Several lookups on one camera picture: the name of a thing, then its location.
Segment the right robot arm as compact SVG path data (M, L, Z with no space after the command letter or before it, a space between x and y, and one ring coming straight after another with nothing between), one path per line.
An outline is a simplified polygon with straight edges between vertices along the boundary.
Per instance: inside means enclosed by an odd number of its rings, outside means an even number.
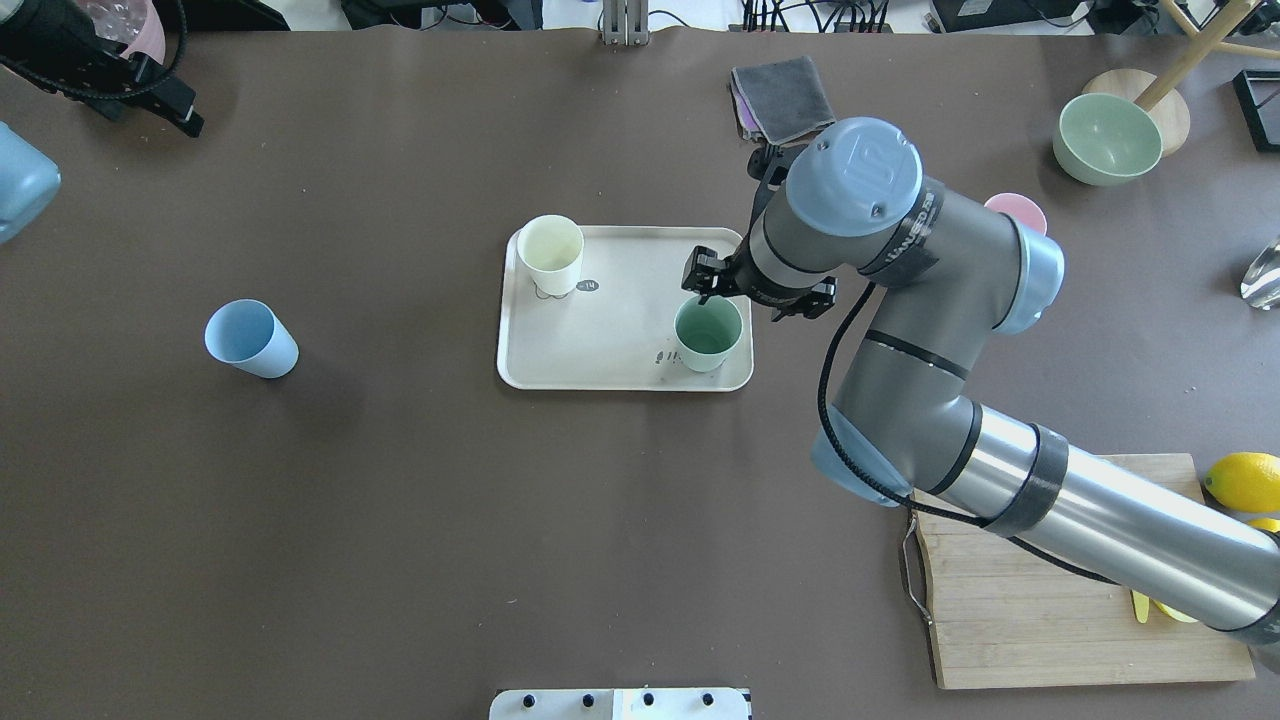
M695 247L682 287L818 318L851 266L883 299L829 398L820 372L813 462L869 501L943 500L943 516L1079 577L1161 601L1277 653L1277 536L965 397L992 334L1033 325L1065 273L1061 249L925 176L888 122L838 120L782 170L760 170L751 227L726 258Z

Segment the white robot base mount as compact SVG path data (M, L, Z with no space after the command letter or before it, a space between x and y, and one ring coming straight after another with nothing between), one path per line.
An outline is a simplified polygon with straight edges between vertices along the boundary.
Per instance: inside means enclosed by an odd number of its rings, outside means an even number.
M509 689L489 719L751 719L749 691L732 687Z

